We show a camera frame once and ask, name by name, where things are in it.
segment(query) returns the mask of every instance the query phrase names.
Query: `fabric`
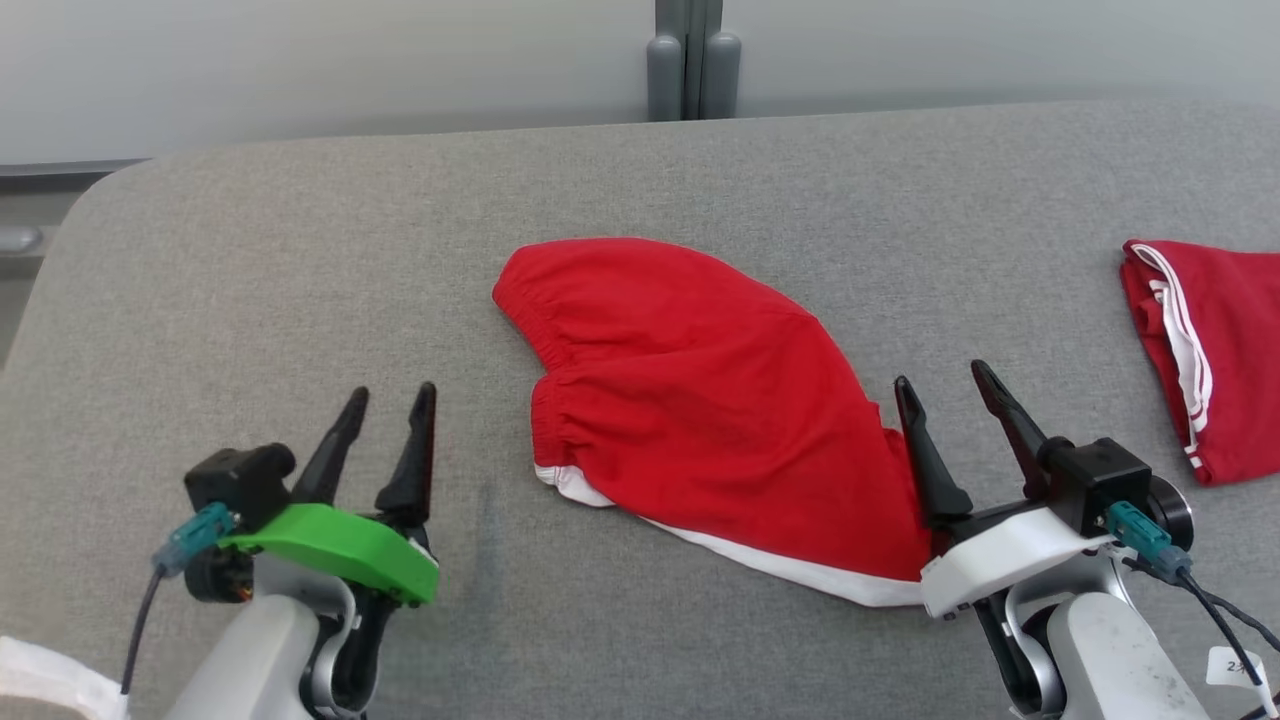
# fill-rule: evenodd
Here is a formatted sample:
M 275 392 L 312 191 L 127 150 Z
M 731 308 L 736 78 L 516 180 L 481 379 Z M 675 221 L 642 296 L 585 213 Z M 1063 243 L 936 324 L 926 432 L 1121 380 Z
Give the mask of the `fabric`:
M 534 462 L 561 495 L 846 600 L 920 602 L 902 436 L 803 307 L 641 238 L 522 247 L 493 299 L 548 369 Z
M 306 456 L 367 384 L 338 503 L 369 511 L 430 379 L 440 591 L 392 619 L 370 717 L 1001 716 L 968 614 L 860 607 L 529 480 L 545 370 L 494 278 L 521 246 L 605 234 L 794 299 L 884 427 L 910 377 L 979 507 L 1021 487 L 969 377 L 986 359 L 1044 432 L 1111 436 L 1178 484 L 1196 577 L 1275 626 L 1280 483 L 1196 483 L 1116 265 L 1139 233 L 1277 252 L 1276 197 L 1280 111 L 1202 102 L 312 140 L 122 170 L 59 229 L 0 373 L 0 634 L 118 680 L 147 557 L 191 512 L 183 473 L 220 447 Z M 1203 673 L 1204 611 L 1128 589 Z M 133 716 L 164 717 L 236 611 L 160 587 Z M 1239 694 L 1201 700 L 1239 717 Z M 0 717 L 74 715 L 0 698 Z
M 1280 471 L 1280 254 L 1165 240 L 1124 251 L 1129 309 L 1196 479 Z

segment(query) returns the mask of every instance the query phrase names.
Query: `red cloth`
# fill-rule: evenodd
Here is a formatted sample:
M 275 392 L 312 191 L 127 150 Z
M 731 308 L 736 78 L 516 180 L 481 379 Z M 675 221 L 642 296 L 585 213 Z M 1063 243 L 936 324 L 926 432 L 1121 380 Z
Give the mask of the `red cloth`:
M 1120 278 L 1206 486 L 1280 471 L 1280 254 L 1130 240 Z
M 902 437 L 803 307 L 640 238 L 524 247 L 493 297 L 548 370 L 532 398 L 545 482 L 824 592 L 919 602 L 929 536 Z

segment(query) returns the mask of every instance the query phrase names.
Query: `gray fabric surface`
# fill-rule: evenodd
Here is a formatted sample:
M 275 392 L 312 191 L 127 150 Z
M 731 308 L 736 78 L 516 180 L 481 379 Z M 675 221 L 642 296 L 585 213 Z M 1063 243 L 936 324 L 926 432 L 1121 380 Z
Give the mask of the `gray fabric surface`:
M 987 359 L 1050 433 L 1108 434 L 1180 486 L 1203 585 L 1280 626 L 1280 483 L 1194 484 L 1117 279 L 1132 236 L 1280 251 L 1276 197 L 1280 113 L 1183 102 L 321 140 L 125 169 L 67 218 L 0 379 L 0 632 L 118 675 L 191 465 L 269 441 L 306 456 L 365 383 L 339 501 L 367 509 L 433 379 L 443 589 L 393 620 L 375 720 L 1005 716 L 972 616 L 858 607 L 534 479 L 540 368 L 489 290 L 524 243 L 621 234 L 809 307 L 888 423 L 911 377 L 979 506 L 1019 488 L 968 375 Z M 1193 601 L 1130 589 L 1213 716 L 1243 712 L 1248 693 L 1201 683 L 1221 643 Z M 232 612 L 161 588 L 137 717 Z

